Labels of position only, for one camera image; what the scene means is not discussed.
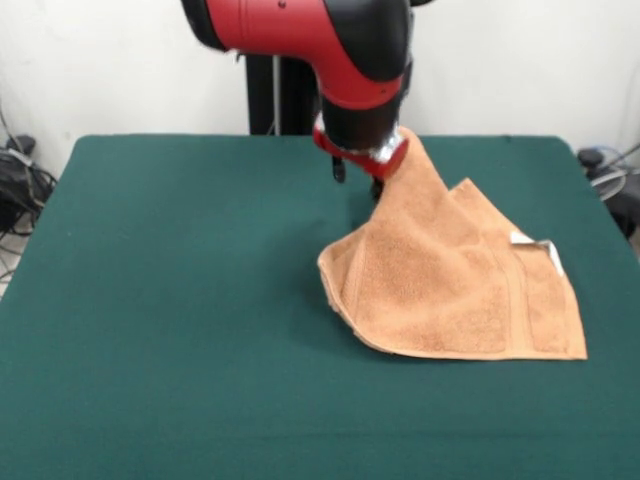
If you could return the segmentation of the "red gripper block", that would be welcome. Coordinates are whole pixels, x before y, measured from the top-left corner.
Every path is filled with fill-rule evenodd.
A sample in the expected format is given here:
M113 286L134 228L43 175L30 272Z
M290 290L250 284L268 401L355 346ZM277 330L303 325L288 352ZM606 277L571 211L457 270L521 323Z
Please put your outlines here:
M338 146L327 135L321 113L314 120L312 138L316 146L331 156L332 175L337 183L342 184L346 180L345 160L373 177L370 188L373 200L381 198L384 191L384 181L381 179L386 179L395 172L409 147L409 140L400 132L398 124L393 126L391 133L379 147L354 150Z

